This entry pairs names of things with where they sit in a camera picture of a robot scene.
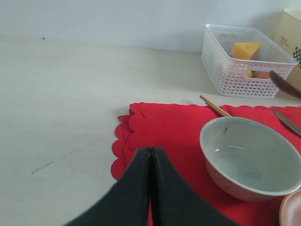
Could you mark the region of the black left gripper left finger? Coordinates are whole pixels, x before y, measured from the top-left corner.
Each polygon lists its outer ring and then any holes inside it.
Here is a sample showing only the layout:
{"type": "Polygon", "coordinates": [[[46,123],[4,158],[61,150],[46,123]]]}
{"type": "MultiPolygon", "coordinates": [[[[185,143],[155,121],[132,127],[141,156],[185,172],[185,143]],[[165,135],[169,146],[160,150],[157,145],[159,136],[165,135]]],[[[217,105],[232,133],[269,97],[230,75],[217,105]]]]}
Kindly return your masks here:
{"type": "Polygon", "coordinates": [[[150,148],[136,151],[116,184],[97,203],[67,226],[146,226],[149,214],[150,148]]]}

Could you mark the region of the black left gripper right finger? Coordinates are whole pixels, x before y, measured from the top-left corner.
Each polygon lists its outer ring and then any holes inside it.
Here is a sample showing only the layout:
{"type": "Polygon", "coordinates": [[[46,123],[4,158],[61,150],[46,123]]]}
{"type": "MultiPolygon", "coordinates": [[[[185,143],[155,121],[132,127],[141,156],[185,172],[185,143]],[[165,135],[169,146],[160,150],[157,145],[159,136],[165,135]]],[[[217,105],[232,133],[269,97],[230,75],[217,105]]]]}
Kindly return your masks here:
{"type": "Polygon", "coordinates": [[[236,226],[181,177],[165,150],[151,153],[151,212],[154,226],[236,226]]]}

